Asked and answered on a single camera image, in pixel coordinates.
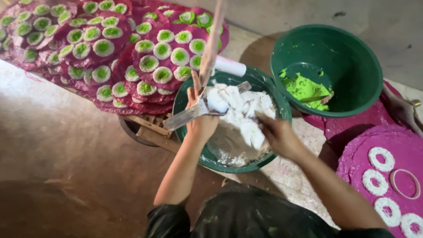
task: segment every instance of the green bucket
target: green bucket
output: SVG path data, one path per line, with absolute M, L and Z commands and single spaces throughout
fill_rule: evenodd
M 353 116 L 374 104 L 382 92 L 382 69 L 375 54 L 351 33 L 332 26 L 305 25 L 285 33 L 275 43 L 270 67 L 278 90 L 307 114 Z M 293 97 L 279 77 L 282 69 L 287 69 L 288 78 L 299 72 L 331 87 L 335 95 L 327 104 L 329 110 L 310 108 Z
M 291 109 L 289 107 L 288 101 L 280 94 L 280 92 L 278 92 L 272 82 L 272 79 L 258 69 L 247 66 L 247 72 L 243 77 L 237 77 L 224 72 L 216 72 L 214 76 L 210 77 L 208 86 L 212 86 L 212 82 L 225 83 L 227 85 L 235 86 L 244 81 L 248 81 L 251 84 L 252 91 L 266 91 L 272 97 L 273 102 L 276 105 L 276 115 L 280 119 L 288 120 L 291 123 Z M 173 105 L 174 115 L 185 110 L 185 107 L 188 104 L 187 89 L 189 87 L 193 87 L 192 78 L 188 79 L 181 86 L 176 95 L 175 103 Z M 183 126 L 177 129 L 175 132 L 178 140 L 182 143 L 185 135 L 187 134 L 187 127 Z M 259 169 L 268 164 L 275 157 L 276 155 L 273 152 L 269 152 L 257 161 L 243 167 L 229 167 L 222 163 L 218 163 L 216 157 L 210 152 L 208 145 L 206 144 L 206 146 L 203 148 L 203 151 L 201 152 L 201 156 L 198 162 L 209 169 L 224 173 L 243 173 Z

